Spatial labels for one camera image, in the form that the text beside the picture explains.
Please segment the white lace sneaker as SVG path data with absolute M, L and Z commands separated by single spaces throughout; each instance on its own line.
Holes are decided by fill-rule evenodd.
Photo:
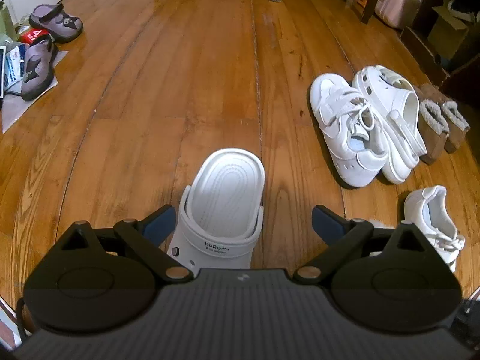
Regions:
M 446 197 L 447 189 L 442 185 L 418 189 L 408 194 L 403 211 L 405 219 L 418 227 L 454 273 L 465 238 L 448 214 Z
M 369 185 L 389 155 L 383 122 L 372 103 L 333 73 L 312 82 L 309 99 L 341 179 L 355 188 Z

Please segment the white clog with charms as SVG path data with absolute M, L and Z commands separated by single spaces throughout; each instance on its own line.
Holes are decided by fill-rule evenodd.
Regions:
M 356 73 L 352 86 L 373 106 L 382 123 L 388 160 L 382 173 L 392 184 L 402 184 L 427 153 L 418 129 L 419 99 L 413 85 L 382 65 L 367 66 Z

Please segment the tan fleece boot left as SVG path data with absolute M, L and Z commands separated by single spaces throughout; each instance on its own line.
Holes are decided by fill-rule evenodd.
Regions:
M 426 154 L 421 156 L 421 160 L 432 164 L 442 154 L 450 128 L 440 105 L 423 94 L 418 87 L 415 86 L 414 89 L 419 98 L 418 130 L 426 147 Z

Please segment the tan fleece boot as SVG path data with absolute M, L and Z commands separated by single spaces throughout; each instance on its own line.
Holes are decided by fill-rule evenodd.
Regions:
M 454 153 L 464 142 L 466 134 L 470 130 L 469 123 L 459 111 L 458 104 L 436 87 L 431 84 L 422 84 L 420 89 L 427 99 L 440 106 L 442 116 L 447 121 L 450 131 L 445 149 L 450 154 Z
M 426 147 L 426 154 L 421 156 L 421 160 L 432 164 L 442 154 L 450 128 L 440 105 L 423 94 L 418 87 L 415 86 L 414 89 L 419 98 L 418 130 Z

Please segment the tan fleece boot right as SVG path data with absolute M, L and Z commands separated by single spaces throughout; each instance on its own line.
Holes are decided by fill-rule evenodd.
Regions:
M 427 99 L 440 106 L 442 116 L 447 121 L 450 131 L 445 149 L 450 154 L 454 153 L 464 142 L 466 134 L 470 130 L 469 123 L 459 111 L 458 104 L 436 87 L 431 84 L 422 84 L 420 89 Z

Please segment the purple clog near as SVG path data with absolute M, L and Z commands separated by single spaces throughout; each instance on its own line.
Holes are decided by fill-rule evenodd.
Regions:
M 44 93 L 55 77 L 54 60 L 58 47 L 50 35 L 37 38 L 25 54 L 25 70 L 20 96 L 31 102 Z

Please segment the purple clog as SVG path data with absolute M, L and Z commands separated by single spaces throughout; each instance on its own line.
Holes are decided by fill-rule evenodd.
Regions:
M 20 96 L 31 102 L 44 93 L 55 77 L 54 60 L 58 47 L 50 35 L 37 38 L 25 54 L 25 70 Z
M 83 23 L 79 17 L 70 16 L 62 3 L 41 4 L 34 8 L 28 18 L 34 29 L 43 29 L 59 43 L 68 43 L 83 32 Z

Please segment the papers and packets pile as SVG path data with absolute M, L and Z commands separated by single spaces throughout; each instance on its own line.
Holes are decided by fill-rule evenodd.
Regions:
M 35 100 L 26 102 L 20 96 L 25 70 L 26 51 L 37 38 L 47 34 L 50 35 L 47 30 L 30 28 L 22 34 L 18 41 L 4 40 L 1 42 L 1 52 L 4 53 L 1 83 L 1 131 L 3 133 L 18 121 L 20 116 L 22 116 L 36 100 L 58 85 L 58 80 L 55 75 L 48 89 Z M 54 60 L 54 70 L 67 54 L 66 51 L 58 48 L 58 54 Z

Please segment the pink bag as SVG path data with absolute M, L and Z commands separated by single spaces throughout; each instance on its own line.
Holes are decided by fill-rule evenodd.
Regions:
M 404 29 L 412 25 L 420 5 L 420 0 L 378 0 L 375 14 L 389 27 Z

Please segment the purple clog far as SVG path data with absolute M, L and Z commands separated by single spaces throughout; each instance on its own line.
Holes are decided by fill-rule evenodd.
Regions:
M 34 8 L 28 18 L 34 29 L 43 29 L 59 43 L 68 43 L 83 32 L 83 23 L 79 17 L 70 16 L 62 3 L 41 4 Z

